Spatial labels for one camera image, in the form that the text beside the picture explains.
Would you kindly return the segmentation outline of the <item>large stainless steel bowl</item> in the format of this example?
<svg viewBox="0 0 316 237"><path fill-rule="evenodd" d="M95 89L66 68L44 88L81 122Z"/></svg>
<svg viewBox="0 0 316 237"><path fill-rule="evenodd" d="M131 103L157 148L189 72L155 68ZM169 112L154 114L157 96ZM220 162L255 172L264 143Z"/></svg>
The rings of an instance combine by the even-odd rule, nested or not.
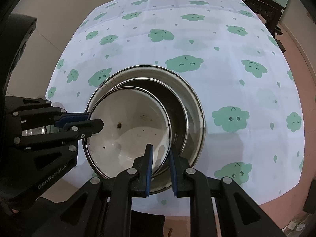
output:
<svg viewBox="0 0 316 237"><path fill-rule="evenodd" d="M113 158L106 160L108 176L130 168L148 143L154 147L152 174L162 174L169 168L171 146L182 151L186 144L189 120L185 106L170 87L150 78L127 80L114 92L117 131Z"/></svg>

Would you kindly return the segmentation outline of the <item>white enamel bowl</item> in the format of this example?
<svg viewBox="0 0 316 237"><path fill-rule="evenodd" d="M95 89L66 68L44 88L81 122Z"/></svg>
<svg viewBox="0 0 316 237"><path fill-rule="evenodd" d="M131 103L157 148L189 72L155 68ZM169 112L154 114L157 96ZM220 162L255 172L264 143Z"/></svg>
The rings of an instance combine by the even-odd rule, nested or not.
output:
<svg viewBox="0 0 316 237"><path fill-rule="evenodd" d="M101 119L103 129L85 139L84 149L94 171L114 178L133 166L153 145L152 174L166 160L171 146L171 121L163 104L139 87L118 87L93 106L90 119Z"/></svg>

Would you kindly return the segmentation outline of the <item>large white enamel basin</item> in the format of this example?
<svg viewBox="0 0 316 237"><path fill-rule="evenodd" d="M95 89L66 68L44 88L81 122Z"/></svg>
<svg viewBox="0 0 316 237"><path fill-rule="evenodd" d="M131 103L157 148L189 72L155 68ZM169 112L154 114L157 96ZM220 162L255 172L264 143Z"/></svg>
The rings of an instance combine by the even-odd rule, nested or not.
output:
<svg viewBox="0 0 316 237"><path fill-rule="evenodd" d="M185 157L189 161L190 166L193 166L197 162L204 145L206 135L205 115L202 109L202 104L193 88L176 73L168 69L152 65L139 65L119 71L101 82L101 84L98 86L98 88L90 98L86 107L86 111L90 113L96 102L109 91L114 90L114 88L117 87L119 84L122 84L127 80L136 78L150 78L154 80L159 80L160 82L170 87L182 101L187 111L187 116L189 120L188 135L183 150L177 151L180 156ZM151 194L163 192L170 187L171 176L169 168L158 176L154 176L153 174L151 175Z"/></svg>

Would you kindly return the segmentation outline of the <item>white green cloud tablecloth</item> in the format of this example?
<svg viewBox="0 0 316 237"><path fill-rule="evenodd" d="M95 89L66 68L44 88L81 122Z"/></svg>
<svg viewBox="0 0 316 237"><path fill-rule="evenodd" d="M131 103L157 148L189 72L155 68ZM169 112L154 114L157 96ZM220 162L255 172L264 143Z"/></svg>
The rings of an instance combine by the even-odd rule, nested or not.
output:
<svg viewBox="0 0 316 237"><path fill-rule="evenodd" d="M206 118L196 169L231 173L256 203L298 185L304 123L290 67L267 28L241 0L113 0L75 31L46 98L82 112L100 84L134 65L185 79Z"/></svg>

